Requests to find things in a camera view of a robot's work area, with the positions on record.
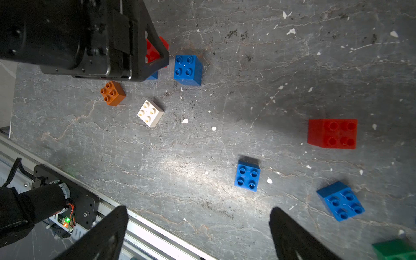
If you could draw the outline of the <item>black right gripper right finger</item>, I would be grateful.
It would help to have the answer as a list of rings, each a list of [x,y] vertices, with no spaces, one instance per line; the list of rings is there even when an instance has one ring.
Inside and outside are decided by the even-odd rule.
[[[272,209],[269,226],[279,260],[339,259],[279,207]]]

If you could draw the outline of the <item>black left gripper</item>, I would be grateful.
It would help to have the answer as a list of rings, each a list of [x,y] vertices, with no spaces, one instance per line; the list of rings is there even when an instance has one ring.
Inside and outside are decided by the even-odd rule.
[[[169,65],[144,1],[2,1],[1,59],[143,82]]]

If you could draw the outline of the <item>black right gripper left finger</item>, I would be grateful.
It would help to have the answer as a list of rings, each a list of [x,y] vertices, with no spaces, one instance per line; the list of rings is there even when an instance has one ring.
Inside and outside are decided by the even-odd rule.
[[[129,217],[119,206],[103,218],[57,260],[117,260],[120,256]]]

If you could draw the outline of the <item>red long lego brick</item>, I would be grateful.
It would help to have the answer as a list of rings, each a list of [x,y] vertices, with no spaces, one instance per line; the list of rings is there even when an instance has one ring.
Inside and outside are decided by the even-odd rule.
[[[160,40],[165,46],[165,48],[168,50],[169,44],[165,41],[163,37],[160,37]],[[146,54],[147,62],[153,62],[157,59],[160,59],[160,53],[156,50],[156,48],[152,45],[152,43],[149,40],[146,40],[146,41],[147,41],[147,54]]]

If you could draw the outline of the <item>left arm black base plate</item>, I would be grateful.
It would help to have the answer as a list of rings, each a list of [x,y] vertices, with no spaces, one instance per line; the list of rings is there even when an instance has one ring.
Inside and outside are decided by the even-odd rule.
[[[65,207],[49,218],[52,222],[69,233],[79,226],[86,230],[92,228],[100,202],[97,195],[42,164],[35,166],[34,175],[38,180],[33,184],[33,189],[50,183],[64,183],[68,187],[69,196]]]

